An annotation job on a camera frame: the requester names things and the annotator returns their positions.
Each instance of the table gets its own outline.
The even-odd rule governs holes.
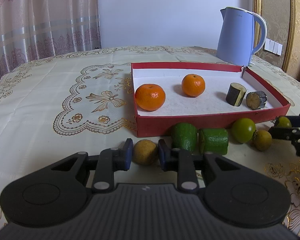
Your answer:
[[[11,181],[75,152],[95,155],[105,148],[122,147],[126,138],[140,140],[135,137],[131,62],[226,64],[215,53],[200,47],[96,49],[34,60],[4,75],[0,80],[0,192]],[[289,115],[300,113],[298,81],[256,56],[250,68],[287,98]],[[271,125],[265,122],[257,128]],[[291,207],[283,223],[300,236],[300,158],[291,143],[274,140],[266,152],[258,152],[230,140],[226,157],[287,187]],[[115,181],[174,183],[176,174],[162,172],[156,164],[132,163],[129,171],[115,173]],[[0,228],[5,223],[0,209]]]

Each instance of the ridged gray surface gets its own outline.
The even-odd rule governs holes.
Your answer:
[[[9,223],[0,240],[292,240],[276,225],[237,228],[212,216],[195,195],[172,184],[119,184],[114,192],[94,195],[77,217],[50,228],[25,228]]]

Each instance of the kettle spout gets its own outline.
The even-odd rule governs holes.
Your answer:
[[[225,15],[226,15],[226,8],[221,9],[220,12],[222,14],[222,19],[224,20],[225,19]]]

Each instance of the curtain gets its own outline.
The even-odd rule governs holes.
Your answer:
[[[0,0],[0,78],[22,63],[101,48],[98,0]]]

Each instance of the orange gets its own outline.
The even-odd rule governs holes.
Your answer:
[[[143,84],[137,88],[135,99],[138,106],[144,110],[159,109],[166,100],[166,93],[156,84]]]
[[[201,95],[205,88],[206,83],[204,79],[196,74],[186,75],[182,80],[182,91],[191,97],[197,97]]]

